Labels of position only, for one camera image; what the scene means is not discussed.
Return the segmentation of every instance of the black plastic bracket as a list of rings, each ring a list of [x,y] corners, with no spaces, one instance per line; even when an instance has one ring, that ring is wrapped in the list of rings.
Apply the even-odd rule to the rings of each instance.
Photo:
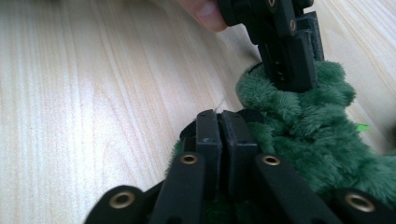
[[[304,14],[313,0],[218,0],[229,26],[244,24],[258,45],[266,75],[282,91],[318,86],[315,60],[324,60],[318,19]]]

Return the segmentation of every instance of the green plush material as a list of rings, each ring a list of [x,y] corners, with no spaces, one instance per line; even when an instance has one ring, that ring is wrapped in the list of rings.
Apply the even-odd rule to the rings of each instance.
[[[363,144],[345,109],[355,98],[338,63],[317,62],[319,88],[279,91],[262,66],[240,78],[236,92],[245,108],[258,109],[265,123],[249,123],[264,152],[283,157],[325,199],[340,188],[356,188],[396,208],[396,156],[377,156]]]

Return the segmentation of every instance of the brass insert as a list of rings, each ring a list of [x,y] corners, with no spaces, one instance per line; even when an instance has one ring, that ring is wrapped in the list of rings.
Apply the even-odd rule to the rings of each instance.
[[[121,209],[131,205],[133,202],[134,194],[131,191],[125,190],[113,195],[108,203],[113,208]]]
[[[291,29],[292,31],[295,31],[295,30],[297,29],[297,24],[296,24],[296,21],[295,21],[295,20],[291,20],[291,21],[290,21],[290,29]]]
[[[280,160],[274,156],[264,156],[262,158],[262,161],[267,163],[268,165],[279,165],[280,164]]]
[[[180,160],[184,164],[190,165],[190,164],[196,163],[198,161],[198,158],[196,156],[193,156],[193,155],[185,155]]]
[[[348,193],[345,197],[345,200],[350,206],[362,212],[369,213],[375,210],[375,206],[373,205],[373,203],[367,200],[366,198],[360,196],[359,194]]]

